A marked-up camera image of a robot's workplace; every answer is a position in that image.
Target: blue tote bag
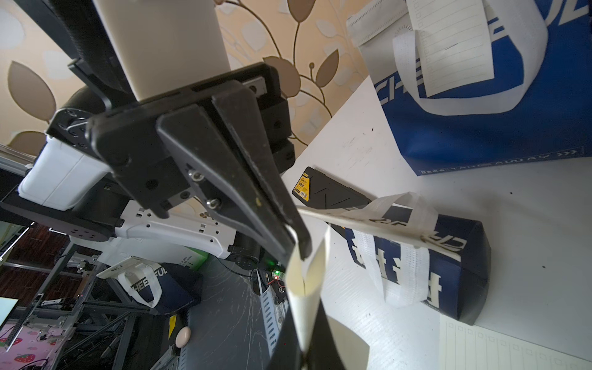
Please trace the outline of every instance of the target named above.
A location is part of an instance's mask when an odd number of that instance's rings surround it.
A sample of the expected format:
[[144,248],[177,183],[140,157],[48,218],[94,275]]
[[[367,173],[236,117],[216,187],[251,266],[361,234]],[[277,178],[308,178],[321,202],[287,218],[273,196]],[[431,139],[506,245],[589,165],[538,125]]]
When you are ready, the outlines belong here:
[[375,0],[348,20],[348,31],[417,175],[590,155],[586,0],[484,2],[495,78],[430,98],[406,6]]

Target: strawberry pattern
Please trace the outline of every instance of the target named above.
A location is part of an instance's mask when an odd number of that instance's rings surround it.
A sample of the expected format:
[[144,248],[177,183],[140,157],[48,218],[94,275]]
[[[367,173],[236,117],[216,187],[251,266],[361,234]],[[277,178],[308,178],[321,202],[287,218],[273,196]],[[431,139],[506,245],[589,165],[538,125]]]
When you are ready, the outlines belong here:
[[32,362],[33,360],[35,360],[35,355],[33,355],[32,353],[28,353],[26,355],[20,355],[14,358],[14,361],[17,362],[24,362],[24,363],[29,363]]
[[[8,339],[8,338],[2,338],[2,339],[0,339],[0,347],[4,347],[4,346],[6,345],[6,341],[7,341],[7,339]],[[21,342],[22,342],[22,339],[20,339],[20,338],[16,338],[16,340],[14,341],[14,344],[13,344],[13,346],[14,346],[14,345],[17,345],[17,344],[19,344],[19,343],[21,343]]]

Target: brown leaf print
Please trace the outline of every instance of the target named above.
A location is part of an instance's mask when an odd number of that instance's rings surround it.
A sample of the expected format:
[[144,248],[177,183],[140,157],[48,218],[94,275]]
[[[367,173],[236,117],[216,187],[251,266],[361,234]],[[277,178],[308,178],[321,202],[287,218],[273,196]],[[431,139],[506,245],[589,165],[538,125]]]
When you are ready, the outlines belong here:
[[13,61],[8,69],[8,90],[14,102],[35,118],[49,122],[56,111],[52,91],[29,67]]
[[45,134],[38,131],[23,131],[18,133],[8,146],[21,153],[38,156],[45,145]]
[[288,98],[298,95],[300,91],[300,74],[292,63],[276,56],[265,57],[263,61],[278,70],[279,87],[284,95]]
[[292,18],[298,23],[302,23],[313,11],[315,0],[288,0],[288,9]]
[[314,83],[317,84],[318,87],[324,88],[327,86],[329,82],[335,76],[337,72],[337,67],[339,66],[339,50],[335,50],[331,53],[327,59],[321,64],[318,68],[317,78],[315,79]]

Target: non-woven bag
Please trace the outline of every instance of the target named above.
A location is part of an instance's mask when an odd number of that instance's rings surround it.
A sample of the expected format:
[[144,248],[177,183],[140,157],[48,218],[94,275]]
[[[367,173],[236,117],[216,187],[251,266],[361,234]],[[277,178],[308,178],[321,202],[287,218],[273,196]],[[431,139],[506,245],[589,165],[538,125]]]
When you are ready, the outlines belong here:
[[201,302],[203,276],[174,263],[132,256],[97,277],[115,278],[129,296],[158,314],[171,314]]
[[417,175],[589,156],[592,47],[585,0],[484,2],[494,79],[426,98],[403,0],[348,19],[397,146]]
[[366,269],[388,304],[424,302],[464,323],[477,319],[487,297],[491,253],[479,221],[439,215],[412,192],[361,209],[301,207],[300,213],[345,228],[352,263]]

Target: notepad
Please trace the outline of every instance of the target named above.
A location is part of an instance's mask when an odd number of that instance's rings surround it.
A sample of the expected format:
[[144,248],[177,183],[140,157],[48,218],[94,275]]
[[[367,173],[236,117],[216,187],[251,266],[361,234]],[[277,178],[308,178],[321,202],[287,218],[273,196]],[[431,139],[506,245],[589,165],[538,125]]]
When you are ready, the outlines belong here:
[[592,362],[440,316],[440,370],[592,370]]
[[408,0],[407,8],[426,96],[494,77],[481,0]]

